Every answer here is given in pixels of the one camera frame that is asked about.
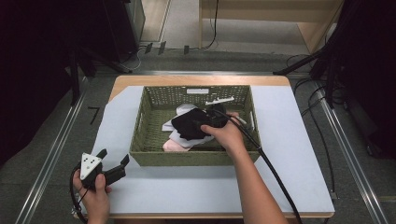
wooden desk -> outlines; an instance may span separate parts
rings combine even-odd
[[[129,153],[142,86],[252,85],[258,129],[267,157],[293,198],[301,217],[334,212],[303,121],[285,77],[275,76],[121,76],[99,128],[92,154],[106,148],[104,169]],[[255,162],[286,217],[291,207],[262,159]],[[232,166],[140,167],[133,158],[126,176],[112,186],[113,218],[240,218]]]
[[[218,19],[297,21],[310,53],[338,19],[343,0],[219,0]],[[200,47],[203,19],[215,18],[216,0],[199,2]]]

basket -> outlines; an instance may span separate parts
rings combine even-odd
[[[163,124],[174,118],[182,104],[207,108],[205,102],[233,97],[223,103],[227,111],[236,111],[239,117],[257,127],[256,115],[249,86],[166,86],[144,87],[130,148],[131,156],[141,166],[208,166],[232,165],[231,158],[216,139],[196,145],[187,152],[165,152],[163,144],[170,132],[163,132]],[[260,143],[257,128],[251,132]],[[250,158],[259,157],[257,149],[244,139]]]

hand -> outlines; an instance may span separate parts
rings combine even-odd
[[[73,185],[78,189],[81,197],[87,192],[87,189],[83,188],[81,179],[79,178],[79,170],[73,176]],[[106,187],[106,179],[103,174],[99,174],[96,177],[95,188],[96,190],[88,190],[82,202],[88,212],[88,223],[103,224],[107,222],[110,213],[110,201],[107,194],[111,191],[111,187]]]
[[[237,117],[238,113],[227,113],[230,116]],[[208,125],[202,125],[201,130],[204,133],[213,135],[218,142],[225,147],[228,155],[234,159],[239,153],[246,152],[244,140],[239,129],[231,122],[228,121],[223,128],[213,128]]]

floor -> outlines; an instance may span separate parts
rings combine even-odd
[[[249,35],[248,32],[251,31],[245,30],[247,29],[246,25],[241,23],[242,28],[233,30],[233,32],[239,32],[238,35],[235,35],[238,39],[229,40],[226,37],[228,36],[227,32],[231,32],[231,30],[225,29],[227,24],[220,22],[218,25],[219,40],[213,49],[191,51],[187,55],[183,54],[182,49],[171,50],[170,48],[178,49],[184,45],[196,46],[196,33],[194,35],[194,32],[191,31],[196,29],[192,25],[196,21],[184,20],[180,22],[178,18],[186,18],[186,16],[177,14],[195,13],[193,9],[186,9],[195,2],[197,1],[170,1],[166,20],[163,22],[163,28],[160,28],[163,32],[156,33],[161,41],[166,41],[166,47],[169,48],[164,54],[159,55],[157,49],[148,54],[140,52],[138,57],[132,57],[124,65],[135,68],[136,74],[145,74],[150,71],[163,71],[163,74],[167,74],[169,71],[228,71],[231,74],[253,72],[257,75],[262,72],[280,70],[287,64],[297,62],[304,57],[292,56],[307,53],[306,49],[302,47],[304,43],[298,30],[293,28],[295,24],[283,24],[282,22],[279,24],[257,24],[261,29],[271,31],[271,34],[269,31],[265,32],[267,35],[261,34],[267,36],[265,38],[257,37],[259,35],[254,33],[261,29],[252,28],[254,31]],[[205,27],[204,40],[208,42],[211,39],[210,21],[206,22]],[[253,35],[257,38],[256,40],[250,39]],[[149,42],[158,44],[155,39],[142,44]],[[307,77],[306,72],[310,70],[310,67],[310,64],[307,64],[290,74],[289,79],[292,87],[297,81]],[[79,223],[70,214],[68,178],[81,153],[90,152],[92,149],[108,96],[115,78],[119,75],[100,64],[97,64],[97,68],[99,71],[96,77],[84,79],[85,81],[81,82],[81,88],[85,87],[86,91],[84,91],[85,97],[83,100],[81,98],[79,107],[70,107],[71,92],[67,93],[43,123],[31,144],[0,168],[0,192],[2,192],[0,194],[0,223]],[[297,90],[296,102],[301,111],[307,109],[307,100],[316,87],[314,82],[307,82]],[[90,109],[91,107],[100,107],[95,119],[93,118],[95,111]],[[388,222],[382,223],[396,223],[396,213],[394,212],[396,211],[396,161],[380,160],[369,156],[365,150],[366,145],[361,133],[348,111],[340,105],[337,105],[334,111],[348,137],[349,144],[352,145],[360,167],[388,219]],[[74,115],[73,125],[64,127],[64,121],[68,118],[69,113]],[[329,189],[336,192],[335,215],[328,223],[378,223],[372,219],[356,177],[350,170],[337,135],[334,134],[332,125],[324,113],[323,106],[315,106],[313,114],[325,136],[324,139],[332,160],[334,188],[332,187],[326,150],[320,139],[318,128],[309,113],[304,115],[304,124],[325,181]],[[59,132],[67,133],[67,137],[65,139],[57,138]],[[51,163],[47,161],[48,158],[52,158],[52,165],[46,166]],[[38,181],[40,182],[38,184],[41,184],[38,186],[36,181],[38,177],[42,176],[40,172],[43,167],[45,167],[44,171],[48,171],[48,179]],[[32,200],[29,198],[30,195],[36,196],[36,198]],[[305,219],[304,223],[323,223],[324,221],[322,218],[314,218]],[[170,220],[169,222],[240,223],[240,220]]]

forearm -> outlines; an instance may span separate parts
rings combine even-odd
[[[287,223],[248,153],[239,151],[233,163],[245,223]]]

